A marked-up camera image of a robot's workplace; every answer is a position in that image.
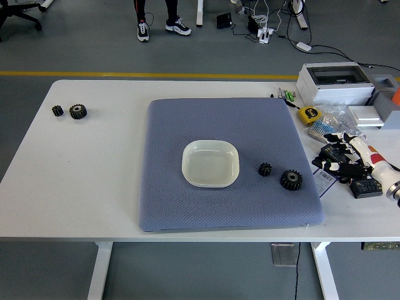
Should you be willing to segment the robot right hand white shell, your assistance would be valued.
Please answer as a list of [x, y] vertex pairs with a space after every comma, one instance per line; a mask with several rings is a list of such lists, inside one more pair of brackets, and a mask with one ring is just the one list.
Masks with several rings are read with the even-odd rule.
[[372, 146], [366, 144], [361, 136], [348, 135], [345, 132], [325, 134], [330, 145], [344, 151], [345, 154], [356, 154], [361, 162], [329, 162], [316, 158], [312, 164], [329, 174], [339, 177], [362, 179], [368, 174], [382, 184], [382, 190], [388, 191], [399, 182], [399, 171], [395, 170]]

